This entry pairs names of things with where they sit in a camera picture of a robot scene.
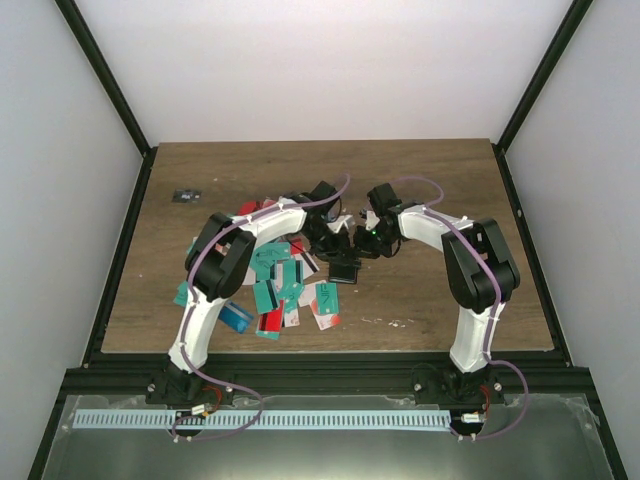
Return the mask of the black card holder wallet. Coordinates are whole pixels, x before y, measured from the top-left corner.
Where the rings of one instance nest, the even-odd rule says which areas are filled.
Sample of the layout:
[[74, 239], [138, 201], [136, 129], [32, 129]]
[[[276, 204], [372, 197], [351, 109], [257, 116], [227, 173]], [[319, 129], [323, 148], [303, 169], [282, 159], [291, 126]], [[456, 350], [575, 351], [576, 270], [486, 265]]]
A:
[[361, 261], [355, 257], [336, 257], [329, 261], [328, 280], [334, 283], [354, 285], [358, 281]]

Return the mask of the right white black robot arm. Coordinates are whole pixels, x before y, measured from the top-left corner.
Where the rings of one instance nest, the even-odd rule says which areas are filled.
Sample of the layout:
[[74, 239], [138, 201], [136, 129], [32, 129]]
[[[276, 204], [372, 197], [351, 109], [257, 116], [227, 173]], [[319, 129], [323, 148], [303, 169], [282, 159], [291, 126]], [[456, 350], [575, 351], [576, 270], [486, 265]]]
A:
[[495, 327], [520, 285], [520, 273], [498, 223], [456, 218], [426, 204], [403, 202], [389, 183], [367, 193], [365, 220], [354, 234], [364, 258], [390, 258], [414, 240], [444, 256], [450, 292], [459, 305], [456, 336], [449, 356], [456, 370], [444, 378], [447, 396], [458, 403], [480, 390], [476, 371], [491, 363]]

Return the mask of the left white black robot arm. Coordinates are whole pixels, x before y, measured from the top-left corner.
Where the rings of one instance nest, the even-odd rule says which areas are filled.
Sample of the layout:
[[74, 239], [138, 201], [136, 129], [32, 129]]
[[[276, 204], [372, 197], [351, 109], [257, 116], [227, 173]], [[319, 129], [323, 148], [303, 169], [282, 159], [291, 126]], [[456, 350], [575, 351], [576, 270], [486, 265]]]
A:
[[185, 260], [187, 301], [168, 352], [170, 368], [177, 371], [168, 388], [178, 401], [191, 404], [203, 395], [205, 381], [195, 371], [206, 363], [219, 313], [242, 286], [256, 248], [301, 234], [323, 261], [348, 255], [348, 230], [332, 230], [328, 218], [346, 189], [322, 181], [310, 192], [283, 196], [252, 213], [215, 213], [207, 220]]

